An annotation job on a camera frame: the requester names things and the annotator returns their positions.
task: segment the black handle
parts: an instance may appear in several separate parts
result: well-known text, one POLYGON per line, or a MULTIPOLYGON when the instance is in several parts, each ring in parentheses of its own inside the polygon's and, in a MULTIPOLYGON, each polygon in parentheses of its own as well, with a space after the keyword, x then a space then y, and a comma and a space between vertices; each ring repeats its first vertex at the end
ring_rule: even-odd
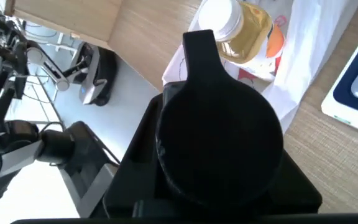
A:
POLYGON ((224 70, 211 30, 183 34, 183 49, 187 64, 187 81, 200 84, 219 83, 229 77, 224 70))

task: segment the white plastic bag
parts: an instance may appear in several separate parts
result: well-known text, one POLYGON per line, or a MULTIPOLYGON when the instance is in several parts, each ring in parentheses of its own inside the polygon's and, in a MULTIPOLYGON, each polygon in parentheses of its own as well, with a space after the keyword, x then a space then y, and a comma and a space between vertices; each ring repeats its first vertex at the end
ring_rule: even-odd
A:
MULTIPOLYGON (((334 48, 332 44, 330 45, 331 41, 336 45, 358 7, 358 0, 293 0, 291 6, 288 4, 292 0, 276 0, 273 1, 274 3, 272 0, 248 0, 248 2, 256 3, 264 8, 275 22, 282 22, 282 20, 277 21, 277 18, 282 18, 281 15, 285 15, 285 19, 290 17, 289 23, 285 24, 288 25, 286 43, 275 80, 268 84, 261 83, 254 77, 240 77, 236 66, 225 60, 222 60, 222 63, 233 78, 241 80, 262 93, 273 106, 285 132, 307 88, 327 60, 327 49, 329 49, 327 53, 331 54, 334 48), (341 20, 340 27, 342 28, 334 35, 343 14, 347 15, 344 20, 341 20)), ((198 13, 199 11, 193 18, 189 31, 200 29, 197 23, 198 13)), ((168 82, 182 81, 186 78, 186 62, 181 45, 168 64, 162 80, 165 85, 168 82)))

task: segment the wood grain surface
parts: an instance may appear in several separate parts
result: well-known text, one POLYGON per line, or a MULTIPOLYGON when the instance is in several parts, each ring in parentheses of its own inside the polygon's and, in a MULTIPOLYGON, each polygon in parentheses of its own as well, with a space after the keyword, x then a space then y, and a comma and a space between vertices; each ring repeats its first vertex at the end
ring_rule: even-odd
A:
MULTIPOLYGON (((162 73, 200 3, 124 0, 109 44, 161 90, 162 73)), ((324 97, 357 45, 358 10, 285 135, 285 149, 323 195, 320 212, 358 212, 358 130, 321 112, 324 97)))
POLYGON ((15 0, 13 15, 109 48, 121 1, 15 0))
POLYGON ((285 149, 323 195, 320 212, 358 212, 358 130, 321 112, 357 46, 358 10, 285 135, 285 149))

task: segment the white bottle cap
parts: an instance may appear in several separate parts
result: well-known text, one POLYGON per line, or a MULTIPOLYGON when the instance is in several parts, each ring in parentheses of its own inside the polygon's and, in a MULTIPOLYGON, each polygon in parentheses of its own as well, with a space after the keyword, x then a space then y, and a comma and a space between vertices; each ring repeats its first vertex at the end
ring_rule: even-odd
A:
POLYGON ((230 39, 243 20, 241 5, 236 0, 208 0, 198 16, 200 28, 211 29, 217 41, 230 39))

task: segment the plastic bottle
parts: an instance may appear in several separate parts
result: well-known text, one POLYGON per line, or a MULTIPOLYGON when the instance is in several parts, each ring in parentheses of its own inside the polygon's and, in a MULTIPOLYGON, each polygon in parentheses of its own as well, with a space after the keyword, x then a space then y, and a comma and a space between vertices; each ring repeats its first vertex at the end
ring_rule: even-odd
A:
POLYGON ((283 34, 269 14, 253 4, 208 0, 200 10, 198 24, 201 29, 213 30, 220 56, 235 64, 281 54, 283 34))

